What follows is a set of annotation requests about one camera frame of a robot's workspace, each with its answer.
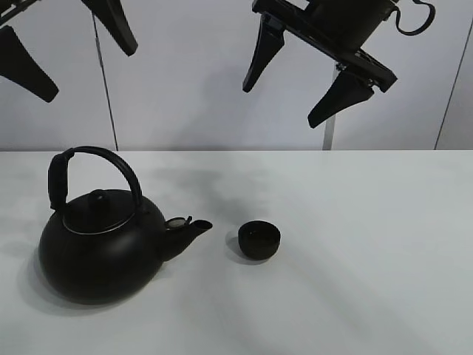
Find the kettle body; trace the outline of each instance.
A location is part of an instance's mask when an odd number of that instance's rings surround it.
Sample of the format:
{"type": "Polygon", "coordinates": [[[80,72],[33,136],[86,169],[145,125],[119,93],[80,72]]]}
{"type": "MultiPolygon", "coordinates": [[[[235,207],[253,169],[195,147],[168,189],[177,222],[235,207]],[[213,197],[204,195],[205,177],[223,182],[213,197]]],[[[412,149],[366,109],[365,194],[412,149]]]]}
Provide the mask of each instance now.
{"type": "Polygon", "coordinates": [[[43,230],[38,256],[50,285],[70,301],[105,304],[132,295],[163,262],[212,227],[203,220],[191,223],[191,218],[166,222],[158,207],[140,194],[130,172],[115,153],[98,147],[79,147],[53,159],[49,185],[55,212],[43,230]],[[64,203],[64,168],[75,152],[111,158],[132,190],[95,190],[64,203]]]}

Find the white table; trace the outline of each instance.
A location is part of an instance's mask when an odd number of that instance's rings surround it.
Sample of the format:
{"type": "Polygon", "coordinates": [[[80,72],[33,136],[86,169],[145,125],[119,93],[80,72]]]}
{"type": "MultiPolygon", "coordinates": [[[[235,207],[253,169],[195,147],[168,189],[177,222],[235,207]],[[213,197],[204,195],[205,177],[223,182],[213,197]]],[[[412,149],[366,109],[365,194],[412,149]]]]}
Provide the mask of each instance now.
{"type": "MultiPolygon", "coordinates": [[[[473,152],[127,152],[166,217],[214,228],[119,305],[51,295],[34,259],[52,153],[0,154],[0,354],[473,354],[473,152]],[[266,263],[238,227],[282,232],[266,263]]],[[[126,187],[77,155],[70,194],[126,187]]]]}

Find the kettle handle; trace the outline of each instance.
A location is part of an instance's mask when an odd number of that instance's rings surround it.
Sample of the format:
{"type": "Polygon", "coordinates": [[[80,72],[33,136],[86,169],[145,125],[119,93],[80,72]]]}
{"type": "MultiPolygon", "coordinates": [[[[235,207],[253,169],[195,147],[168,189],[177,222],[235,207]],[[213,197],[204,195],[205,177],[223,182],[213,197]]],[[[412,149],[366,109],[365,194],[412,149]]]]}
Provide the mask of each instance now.
{"type": "Polygon", "coordinates": [[[75,153],[87,153],[97,155],[112,163],[125,177],[132,191],[133,203],[136,209],[141,207],[143,194],[140,182],[128,163],[114,152],[98,146],[79,146],[68,149],[56,155],[48,170],[48,193],[51,201],[51,209],[62,211],[66,205],[67,197],[67,167],[69,160],[75,153]]]}

